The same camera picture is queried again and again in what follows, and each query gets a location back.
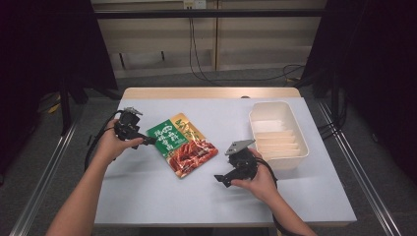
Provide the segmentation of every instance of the white container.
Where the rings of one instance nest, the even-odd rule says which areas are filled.
[[[257,151],[272,169],[296,168],[308,155],[303,134],[288,103],[256,103],[249,116]]]

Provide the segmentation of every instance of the gray floor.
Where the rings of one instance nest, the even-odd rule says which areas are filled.
[[[266,81],[252,81],[280,75],[281,70],[244,70],[207,73],[210,79],[222,86],[237,87],[282,87],[283,78]],[[192,74],[119,79],[120,91],[128,87],[197,87],[212,86],[196,79]],[[326,123],[319,101],[312,97],[311,88],[301,88],[302,95],[318,126]],[[56,174],[46,195],[28,228],[28,235],[43,235],[54,213],[62,205],[83,174],[87,142],[101,127],[103,121],[113,112],[118,101],[110,100],[88,90],[90,99],[84,106],[72,105],[74,111],[82,110],[81,120],[68,148],[62,156]],[[376,191],[387,205],[402,235],[417,232],[417,188],[402,174],[390,158],[384,146],[376,143],[370,130],[353,106],[348,107],[343,133],[366,170]],[[60,139],[61,114],[42,113],[38,126],[20,155],[10,166],[6,182],[0,188],[0,235],[9,235],[19,219],[30,195],[36,187]],[[358,218],[346,227],[314,227],[319,235],[387,235],[376,217],[366,195],[353,174],[335,138],[325,139],[331,160],[346,194]],[[94,235],[139,235],[137,228],[97,228]]]

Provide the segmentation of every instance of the snack package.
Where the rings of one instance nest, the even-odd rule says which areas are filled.
[[[156,148],[180,178],[218,153],[183,113],[147,130],[147,134],[157,139]]]

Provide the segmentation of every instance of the hand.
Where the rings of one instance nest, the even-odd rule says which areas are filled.
[[[131,148],[140,145],[144,139],[137,138],[130,141],[121,141],[117,138],[114,132],[114,124],[117,119],[111,120],[107,124],[107,131],[104,132],[103,136],[98,142],[97,152],[93,160],[100,160],[106,165],[109,165],[117,156],[119,156],[126,148]]]
[[[249,148],[249,151],[255,157],[262,158],[261,154],[256,150]],[[268,200],[271,200],[274,196],[279,195],[268,168],[262,164],[258,166],[258,172],[254,179],[234,179],[231,184],[249,190],[257,199],[265,203],[268,202]]]

